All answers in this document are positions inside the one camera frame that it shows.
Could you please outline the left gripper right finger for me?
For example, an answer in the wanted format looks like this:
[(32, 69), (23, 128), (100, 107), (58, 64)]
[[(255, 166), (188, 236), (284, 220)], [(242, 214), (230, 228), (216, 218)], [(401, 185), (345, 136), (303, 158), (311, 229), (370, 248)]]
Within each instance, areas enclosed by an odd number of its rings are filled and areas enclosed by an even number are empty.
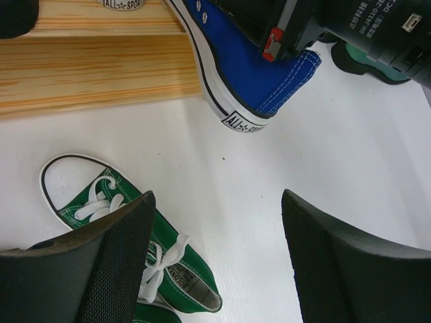
[(304, 322), (430, 321), (430, 251), (369, 234), (291, 190), (281, 209)]

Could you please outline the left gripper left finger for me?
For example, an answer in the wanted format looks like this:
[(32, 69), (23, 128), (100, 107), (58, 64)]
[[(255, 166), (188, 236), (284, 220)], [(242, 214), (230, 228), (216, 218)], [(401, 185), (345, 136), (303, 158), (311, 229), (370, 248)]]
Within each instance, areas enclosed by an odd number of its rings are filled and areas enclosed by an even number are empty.
[(79, 229), (1, 251), (1, 321), (131, 322), (155, 210), (148, 191)]

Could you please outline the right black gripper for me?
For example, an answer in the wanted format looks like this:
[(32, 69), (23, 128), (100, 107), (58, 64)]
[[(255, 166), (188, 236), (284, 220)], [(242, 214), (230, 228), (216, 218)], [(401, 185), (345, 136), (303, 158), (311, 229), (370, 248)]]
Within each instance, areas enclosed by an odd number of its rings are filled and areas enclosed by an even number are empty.
[(319, 26), (322, 1), (224, 0), (215, 4), (269, 62), (298, 57), (323, 33)]

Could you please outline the green sneaker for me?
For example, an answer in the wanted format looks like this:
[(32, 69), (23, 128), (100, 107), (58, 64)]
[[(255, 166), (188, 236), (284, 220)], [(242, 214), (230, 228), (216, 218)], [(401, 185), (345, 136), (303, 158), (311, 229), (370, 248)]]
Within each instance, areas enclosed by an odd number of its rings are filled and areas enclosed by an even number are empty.
[(90, 322), (179, 322), (180, 314), (216, 313), (222, 297), (216, 280), (190, 237), (178, 232), (144, 195), (113, 166), (80, 154), (49, 160), (40, 173), (42, 195), (55, 217), (72, 231), (125, 212), (105, 252), (96, 261)]
[(158, 306), (138, 304), (133, 323), (181, 323), (179, 316), (172, 310)]

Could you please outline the blue sneaker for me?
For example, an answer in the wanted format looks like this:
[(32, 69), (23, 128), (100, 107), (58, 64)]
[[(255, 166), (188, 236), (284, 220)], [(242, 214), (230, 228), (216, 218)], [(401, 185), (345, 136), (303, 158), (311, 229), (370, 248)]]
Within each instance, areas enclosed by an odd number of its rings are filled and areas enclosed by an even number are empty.
[(260, 131), (321, 64), (311, 50), (270, 63), (214, 1), (168, 6), (189, 37), (207, 103), (233, 131)]
[(134, 11), (143, 7), (145, 0), (97, 0), (97, 2), (115, 11)]

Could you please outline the black patent shoe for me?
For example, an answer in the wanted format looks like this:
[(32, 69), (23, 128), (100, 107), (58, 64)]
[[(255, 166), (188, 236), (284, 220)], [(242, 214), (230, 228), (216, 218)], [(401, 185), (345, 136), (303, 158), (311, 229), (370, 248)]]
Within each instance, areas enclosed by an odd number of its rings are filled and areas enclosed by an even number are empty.
[(38, 21), (39, 0), (1, 0), (1, 39), (27, 34)]

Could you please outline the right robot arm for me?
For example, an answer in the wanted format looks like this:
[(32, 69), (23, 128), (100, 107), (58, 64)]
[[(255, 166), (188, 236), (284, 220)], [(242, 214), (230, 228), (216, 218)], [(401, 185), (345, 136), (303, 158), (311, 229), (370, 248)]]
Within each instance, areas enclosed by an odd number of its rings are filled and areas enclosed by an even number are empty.
[(330, 33), (430, 87), (429, 1), (217, 1), (268, 61)]

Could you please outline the wooden two-shelf shoe cabinet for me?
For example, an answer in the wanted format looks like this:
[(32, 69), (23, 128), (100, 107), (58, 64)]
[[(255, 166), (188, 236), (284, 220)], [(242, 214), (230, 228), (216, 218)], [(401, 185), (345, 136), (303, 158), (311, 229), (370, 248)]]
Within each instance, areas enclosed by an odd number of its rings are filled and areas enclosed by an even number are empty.
[(41, 1), (36, 26), (1, 41), (1, 117), (195, 96), (187, 35), (164, 1), (115, 11)]

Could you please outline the green loafer front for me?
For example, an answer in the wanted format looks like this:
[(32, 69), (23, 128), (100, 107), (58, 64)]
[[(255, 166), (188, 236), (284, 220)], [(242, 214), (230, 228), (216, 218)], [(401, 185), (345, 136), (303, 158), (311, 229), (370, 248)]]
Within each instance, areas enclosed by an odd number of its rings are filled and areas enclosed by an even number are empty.
[(331, 58), (338, 69), (349, 74), (368, 74), (389, 85), (400, 85), (409, 81), (409, 77), (403, 73), (369, 59), (365, 52), (343, 41), (333, 45)]

